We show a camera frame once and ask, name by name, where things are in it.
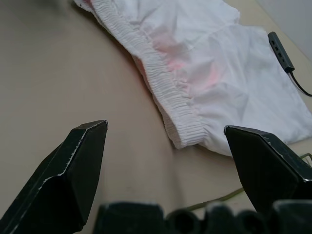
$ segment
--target green cable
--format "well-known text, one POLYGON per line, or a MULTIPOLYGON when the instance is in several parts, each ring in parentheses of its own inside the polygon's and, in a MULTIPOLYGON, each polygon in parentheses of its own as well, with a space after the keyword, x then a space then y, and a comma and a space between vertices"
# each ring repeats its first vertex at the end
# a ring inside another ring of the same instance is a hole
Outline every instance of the green cable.
POLYGON ((222 196, 222 197, 219 197, 219 198, 210 200, 210 201, 201 202, 201 203, 198 203, 198 204, 189 206, 189 207, 186 207, 185 210, 187 210, 187 211, 194 211, 194 210, 197 210, 197 209, 206 207, 206 206, 207 206, 209 203, 211 203, 211 202, 215 202, 215 201, 227 201, 227 200, 231 199, 232 197, 234 197, 234 196, 236 196, 236 195, 242 193, 243 191, 244 191, 244 189, 243 189, 243 188, 240 188, 240 189, 237 189, 237 190, 235 190, 234 192, 231 192, 230 194, 227 194, 227 195, 225 195, 225 196, 222 196))

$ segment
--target black plastic part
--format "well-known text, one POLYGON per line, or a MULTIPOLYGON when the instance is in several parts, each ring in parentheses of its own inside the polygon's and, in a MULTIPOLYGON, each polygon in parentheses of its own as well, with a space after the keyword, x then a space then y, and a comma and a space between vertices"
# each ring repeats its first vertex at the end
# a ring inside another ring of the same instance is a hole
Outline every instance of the black plastic part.
POLYGON ((310 234, 312 202, 278 201, 269 216, 253 211, 233 215, 221 203, 206 208, 204 220, 187 210, 163 218, 157 205, 114 203, 101 206, 94 234, 310 234))
POLYGON ((230 208, 221 203, 214 203, 208 206, 202 221, 202 233, 237 234, 237 224, 230 208))
POLYGON ((98 185, 106 131, 104 120, 74 128, 27 181, 0 220, 0 233, 81 231, 98 185))
POLYGON ((280 42, 276 32, 270 32, 268 34, 269 37, 269 43, 279 61, 281 64, 282 68, 286 73, 292 72, 294 70, 294 66, 289 59, 282 43, 280 42))
POLYGON ((166 223, 158 205, 112 203, 99 209, 94 234, 164 234, 166 223))
POLYGON ((197 234, 200 231, 200 223, 195 214, 187 210, 176 210, 167 216, 167 224, 170 233, 197 234))
POLYGON ((226 126, 240 181, 258 212, 279 199, 312 199, 312 168, 275 135, 226 126))

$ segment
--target white shorts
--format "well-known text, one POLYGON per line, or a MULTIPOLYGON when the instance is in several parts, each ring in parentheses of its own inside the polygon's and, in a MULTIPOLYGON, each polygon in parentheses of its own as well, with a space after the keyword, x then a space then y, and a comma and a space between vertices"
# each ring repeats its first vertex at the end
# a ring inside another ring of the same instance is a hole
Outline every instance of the white shorts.
POLYGON ((133 55, 180 149, 231 155, 226 125, 285 143, 312 136, 312 116, 266 32, 238 24, 222 0, 75 0, 133 55))

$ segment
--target table surface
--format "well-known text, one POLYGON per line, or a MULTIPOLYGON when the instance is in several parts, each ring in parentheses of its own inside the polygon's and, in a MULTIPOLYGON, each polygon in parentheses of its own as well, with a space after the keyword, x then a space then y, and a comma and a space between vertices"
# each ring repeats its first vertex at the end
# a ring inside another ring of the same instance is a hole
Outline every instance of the table surface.
MULTIPOLYGON (((312 91, 311 62, 254 0, 227 0, 244 25, 276 31, 295 76, 312 91)), ((109 122, 97 194, 100 203, 154 201, 168 213, 241 187, 230 157, 173 148, 130 55, 70 1, 0 1, 0 216, 39 163, 82 123, 109 122)), ((302 95, 312 110, 312 98, 302 95)), ((312 152, 311 140, 291 145, 312 152)), ((246 194, 229 201, 253 209, 246 194)))

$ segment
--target black cable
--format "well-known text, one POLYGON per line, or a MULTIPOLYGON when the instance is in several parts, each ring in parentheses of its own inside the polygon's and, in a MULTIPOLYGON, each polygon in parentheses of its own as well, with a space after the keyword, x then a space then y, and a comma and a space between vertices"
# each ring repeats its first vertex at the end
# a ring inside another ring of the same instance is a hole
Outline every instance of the black cable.
POLYGON ((296 78, 293 75, 293 72, 289 72, 289 74, 292 76, 293 81, 296 83, 297 87, 307 96, 312 97, 312 94, 309 94, 307 91, 304 90, 304 88, 301 87, 301 85, 298 83, 296 78))

